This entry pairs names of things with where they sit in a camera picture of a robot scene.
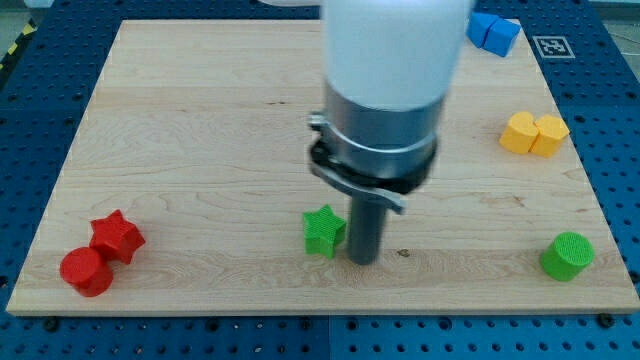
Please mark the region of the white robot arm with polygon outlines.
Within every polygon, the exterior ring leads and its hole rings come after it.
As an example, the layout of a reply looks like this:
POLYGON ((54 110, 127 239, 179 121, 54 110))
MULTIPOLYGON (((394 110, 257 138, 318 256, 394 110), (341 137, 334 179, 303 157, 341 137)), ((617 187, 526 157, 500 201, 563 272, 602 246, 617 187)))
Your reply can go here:
POLYGON ((472 0, 321 0, 324 108, 310 170, 351 199, 349 259, 378 258, 386 214, 427 179, 472 0))

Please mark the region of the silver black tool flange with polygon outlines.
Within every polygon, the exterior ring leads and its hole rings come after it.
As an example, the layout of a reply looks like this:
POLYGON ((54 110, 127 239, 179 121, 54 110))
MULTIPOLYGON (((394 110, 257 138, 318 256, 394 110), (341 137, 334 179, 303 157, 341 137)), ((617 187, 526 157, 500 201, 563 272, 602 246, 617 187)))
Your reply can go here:
POLYGON ((325 84, 324 100, 309 115, 319 133, 310 171, 354 200, 402 214, 404 196, 422 185, 435 159, 444 98, 395 111, 358 104, 325 84))

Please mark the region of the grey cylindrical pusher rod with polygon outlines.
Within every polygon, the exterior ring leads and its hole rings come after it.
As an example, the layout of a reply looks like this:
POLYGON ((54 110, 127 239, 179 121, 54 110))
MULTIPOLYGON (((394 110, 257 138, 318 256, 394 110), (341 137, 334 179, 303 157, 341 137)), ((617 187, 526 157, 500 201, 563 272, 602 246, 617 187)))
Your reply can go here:
POLYGON ((387 209, 371 201, 353 197, 350 205, 347 251, 358 265, 369 265, 379 255, 387 209))

